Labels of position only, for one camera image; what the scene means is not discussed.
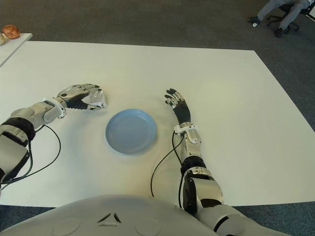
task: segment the white table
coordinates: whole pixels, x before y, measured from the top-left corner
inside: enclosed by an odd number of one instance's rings
[[[315,200],[315,133],[254,51],[26,42],[0,70],[0,120],[80,83],[100,85],[106,111],[67,110],[51,127],[62,141],[56,163],[7,187],[0,204],[57,207],[101,194],[150,195],[155,165],[171,149],[177,120],[164,103],[175,88],[188,102],[207,167],[233,206]],[[138,108],[157,125],[144,154],[112,150],[105,127],[117,112]],[[43,129],[32,143],[34,169],[56,155]],[[174,155],[154,178],[156,197],[177,203]]]
[[[19,47],[32,38],[31,33],[22,33],[20,37],[15,39],[9,39],[4,34],[5,43],[0,45],[0,67],[13,55],[13,53],[19,49]]]

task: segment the person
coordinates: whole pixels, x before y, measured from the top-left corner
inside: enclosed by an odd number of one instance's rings
[[[289,14],[280,22],[278,29],[275,31],[275,37],[281,37],[283,32],[286,32],[287,27],[290,25],[292,21],[299,15],[302,9],[308,8],[314,0],[270,0],[257,14],[257,16],[249,17],[249,22],[252,24],[259,25],[264,17],[269,14],[272,10],[284,5],[291,4],[293,7],[291,8]]]

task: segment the gray carpet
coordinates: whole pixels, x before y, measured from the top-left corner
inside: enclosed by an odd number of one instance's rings
[[[0,24],[32,40],[255,50],[315,130],[315,23],[278,39],[247,17],[267,0],[1,0]],[[282,15],[280,10],[275,15]],[[267,227],[315,235],[315,203],[238,207]],[[0,230],[47,208],[0,206]]]

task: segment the office chair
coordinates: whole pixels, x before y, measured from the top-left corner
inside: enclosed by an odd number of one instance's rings
[[[300,12],[300,14],[307,15],[307,16],[309,16],[310,18],[312,18],[313,20],[315,20],[315,18],[310,15],[310,12],[311,12],[311,10],[313,9],[314,6],[315,6],[315,2],[313,2],[308,8],[302,9],[301,12]],[[293,5],[291,5],[291,4],[284,4],[284,5],[280,6],[279,9],[284,12],[284,15],[283,15],[282,17],[281,17],[281,16],[269,16],[269,17],[267,18],[267,21],[268,21],[267,26],[270,26],[270,25],[271,25],[272,23],[274,23],[274,22],[280,22],[280,21],[282,21],[282,20],[284,19],[284,17],[286,17],[286,16],[289,14],[289,12],[290,12],[290,10],[291,10],[292,7],[293,7]],[[295,29],[294,29],[295,32],[297,32],[297,31],[300,29],[300,26],[297,25],[297,24],[294,23],[294,22],[291,22],[290,25],[295,26]],[[288,33],[289,31],[290,31],[290,26],[287,27],[287,31],[284,32],[284,33]]]

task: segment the gray pants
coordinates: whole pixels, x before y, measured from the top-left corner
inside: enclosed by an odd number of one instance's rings
[[[259,20],[263,20],[264,17],[272,10],[284,5],[293,4],[290,13],[281,21],[279,28],[286,29],[292,21],[299,15],[302,9],[306,9],[310,6],[308,0],[270,0],[257,14]]]

